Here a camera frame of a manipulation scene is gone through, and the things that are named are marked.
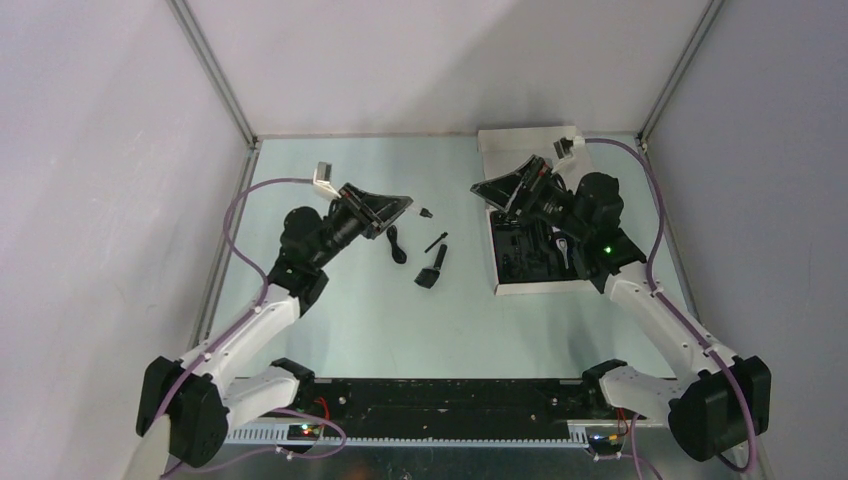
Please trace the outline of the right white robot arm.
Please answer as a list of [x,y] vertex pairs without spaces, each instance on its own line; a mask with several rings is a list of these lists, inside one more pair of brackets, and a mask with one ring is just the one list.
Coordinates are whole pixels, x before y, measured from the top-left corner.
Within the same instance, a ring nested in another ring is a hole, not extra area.
[[771,371],[757,356],[742,358],[666,296],[649,260],[621,228],[624,201],[616,178],[582,176],[566,189],[539,156],[471,192],[511,220],[542,221],[573,244],[578,276],[634,315],[672,369],[673,379],[607,361],[585,375],[585,411],[606,418],[618,408],[661,420],[681,449],[706,461],[767,431]]

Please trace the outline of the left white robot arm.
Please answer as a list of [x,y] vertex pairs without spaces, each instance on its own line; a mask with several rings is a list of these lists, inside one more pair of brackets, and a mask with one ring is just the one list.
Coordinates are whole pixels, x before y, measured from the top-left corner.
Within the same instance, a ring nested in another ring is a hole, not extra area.
[[314,185],[329,203],[309,206],[283,220],[278,256],[241,316],[225,330],[176,359],[160,356],[146,368],[136,432],[142,442],[129,478],[167,475],[174,458],[201,468],[233,430],[277,409],[304,416],[316,403],[308,370],[276,361],[261,374],[238,373],[272,338],[299,320],[319,299],[329,278],[325,266],[359,237],[375,239],[414,203],[409,196],[380,195],[346,183]]

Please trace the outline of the black silver hair clipper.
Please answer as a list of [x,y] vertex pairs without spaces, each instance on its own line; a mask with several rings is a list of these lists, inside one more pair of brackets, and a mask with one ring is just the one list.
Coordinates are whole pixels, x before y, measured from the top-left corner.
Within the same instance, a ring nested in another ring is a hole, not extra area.
[[561,253],[564,268],[566,270],[569,270],[571,268],[571,258],[570,258],[571,247],[570,247],[569,239],[565,236],[558,236],[555,240],[555,244],[556,244],[558,250]]

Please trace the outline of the white cardboard kit box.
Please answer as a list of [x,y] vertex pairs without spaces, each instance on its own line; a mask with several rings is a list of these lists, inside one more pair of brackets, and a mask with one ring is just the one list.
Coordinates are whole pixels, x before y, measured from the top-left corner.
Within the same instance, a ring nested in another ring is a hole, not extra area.
[[483,181],[512,172],[532,155],[538,155],[545,159],[545,167],[556,175],[559,185],[574,195],[574,213],[583,221],[582,232],[561,231],[573,241],[570,257],[579,280],[500,285],[496,278],[489,223],[489,212],[496,210],[485,203],[494,264],[494,291],[498,295],[602,290],[605,280],[615,270],[618,256],[625,251],[619,242],[623,200],[618,180],[599,172],[589,152],[579,161],[561,161],[556,155],[554,143],[561,137],[575,135],[582,136],[576,127],[559,126],[482,130],[477,136],[483,159]]

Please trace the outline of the black cylindrical trimmer body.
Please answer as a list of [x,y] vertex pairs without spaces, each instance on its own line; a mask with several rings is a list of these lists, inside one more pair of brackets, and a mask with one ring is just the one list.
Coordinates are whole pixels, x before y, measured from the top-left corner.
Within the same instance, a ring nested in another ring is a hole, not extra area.
[[441,244],[439,246],[437,256],[436,256],[436,260],[435,260],[435,263],[433,265],[433,268],[436,269],[437,271],[441,270],[447,251],[448,251],[448,246],[446,244]]

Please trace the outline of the small white oil bottle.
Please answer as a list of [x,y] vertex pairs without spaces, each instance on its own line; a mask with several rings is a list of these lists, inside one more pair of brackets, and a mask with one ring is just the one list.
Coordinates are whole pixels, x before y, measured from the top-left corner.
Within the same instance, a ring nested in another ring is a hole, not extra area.
[[427,208],[424,208],[424,207],[410,206],[407,209],[407,211],[410,214],[414,214],[414,215],[417,215],[417,216],[420,216],[420,217],[423,217],[423,218],[432,218],[433,217],[433,213],[430,210],[428,210]]

